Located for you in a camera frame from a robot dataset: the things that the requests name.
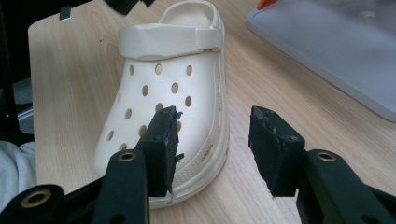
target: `clog strap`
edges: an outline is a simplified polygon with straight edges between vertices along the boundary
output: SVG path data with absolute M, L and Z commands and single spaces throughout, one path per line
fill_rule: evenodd
M 220 29 L 152 23 L 119 30 L 119 44 L 125 58 L 157 61 L 220 50 L 223 37 Z

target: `white fabric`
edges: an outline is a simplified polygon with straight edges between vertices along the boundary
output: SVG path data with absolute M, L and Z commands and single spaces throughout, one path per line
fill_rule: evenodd
M 0 141 L 0 212 L 11 199 L 35 185 L 35 142 L 17 147 Z

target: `table surface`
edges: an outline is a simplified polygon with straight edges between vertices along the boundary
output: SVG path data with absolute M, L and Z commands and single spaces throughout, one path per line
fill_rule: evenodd
M 142 3 L 123 17 L 104 1 L 75 7 L 29 29 L 39 184 L 65 193 L 97 178 L 93 153 L 115 99 L 124 59 L 117 31 L 156 22 L 176 0 Z M 150 211 L 151 223 L 297 223 L 296 198 L 273 198 L 248 148 L 250 108 L 275 110 L 306 141 L 342 156 L 361 180 L 396 195 L 396 123 L 380 118 L 246 27 L 257 0 L 213 1 L 226 29 L 230 146 L 204 190 Z

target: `orange object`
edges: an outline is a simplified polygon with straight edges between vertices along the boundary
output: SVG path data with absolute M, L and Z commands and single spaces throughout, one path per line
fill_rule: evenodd
M 276 0 L 261 0 L 259 5 L 257 6 L 257 9 L 262 10 L 263 8 L 268 7 L 269 5 L 272 5 L 275 2 Z

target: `white croc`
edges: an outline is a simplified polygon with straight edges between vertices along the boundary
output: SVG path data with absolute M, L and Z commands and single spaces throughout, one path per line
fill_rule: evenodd
M 94 164 L 103 176 L 109 158 L 134 148 L 155 112 L 175 105 L 177 164 L 174 203 L 206 187 L 226 158 L 229 121 L 224 77 L 224 26 L 206 1 L 182 1 L 165 10 L 159 23 L 119 30 L 125 65 L 119 92 L 100 136 Z M 150 207 L 169 198 L 150 198 Z

